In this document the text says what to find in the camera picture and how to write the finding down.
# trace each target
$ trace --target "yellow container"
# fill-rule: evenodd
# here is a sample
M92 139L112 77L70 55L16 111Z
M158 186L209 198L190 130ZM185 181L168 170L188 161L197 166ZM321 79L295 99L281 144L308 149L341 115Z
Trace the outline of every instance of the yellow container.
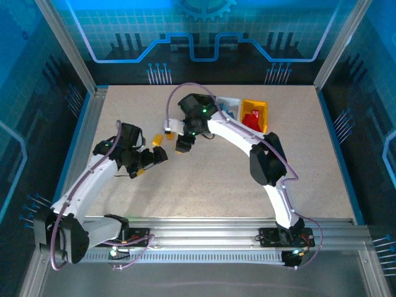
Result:
M239 119L242 122L245 114L252 114L252 110L258 110L260 112L259 117L259 126L262 129L263 133L267 133L268 128L268 104L263 101L254 101L243 99L241 104L241 118Z

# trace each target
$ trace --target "speckled tabletop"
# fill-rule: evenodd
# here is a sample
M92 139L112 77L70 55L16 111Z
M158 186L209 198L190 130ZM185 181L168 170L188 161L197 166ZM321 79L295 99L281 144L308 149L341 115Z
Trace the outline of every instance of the speckled tabletop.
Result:
M94 145L116 134L120 119L142 128L147 147L162 132L171 85L110 86ZM278 134L289 164L299 175L290 183L291 201L300 213L317 218L352 218L353 212L313 86L216 85L224 97L266 101L268 131ZM183 118L177 102L196 87L176 92L171 117ZM266 192L249 173L249 159L221 137L198 137L189 153L175 154L175 140L164 139L169 161L136 179L113 178L89 215L125 217L274 217ZM121 169L119 174L126 173Z

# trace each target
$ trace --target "yellow block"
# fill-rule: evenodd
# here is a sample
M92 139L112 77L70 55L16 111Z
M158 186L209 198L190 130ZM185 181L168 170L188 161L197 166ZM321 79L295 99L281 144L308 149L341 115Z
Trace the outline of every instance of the yellow block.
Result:
M173 137L174 137L173 133L166 134L166 138L167 138L168 140L172 140Z
M161 145L162 139L163 139L163 135L157 134L153 139L153 145L159 147Z
M267 133L268 128L268 104L264 101L254 101L243 99L241 104L241 118L239 119L242 122L245 114L252 114L252 110L260 111L259 118L259 126L262 129L263 133Z
M136 173L137 176L142 175L144 173L144 169L139 169Z

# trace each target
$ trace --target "gear graphic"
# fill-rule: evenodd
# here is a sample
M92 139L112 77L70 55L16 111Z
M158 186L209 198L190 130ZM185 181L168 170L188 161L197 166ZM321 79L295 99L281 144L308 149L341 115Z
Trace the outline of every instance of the gear graphic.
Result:
M0 7L8 9L14 21L24 31L29 30L37 17L34 0L0 0Z
M236 0L175 0L174 3L185 17L205 22L223 17L224 12L230 12L231 6L236 5Z

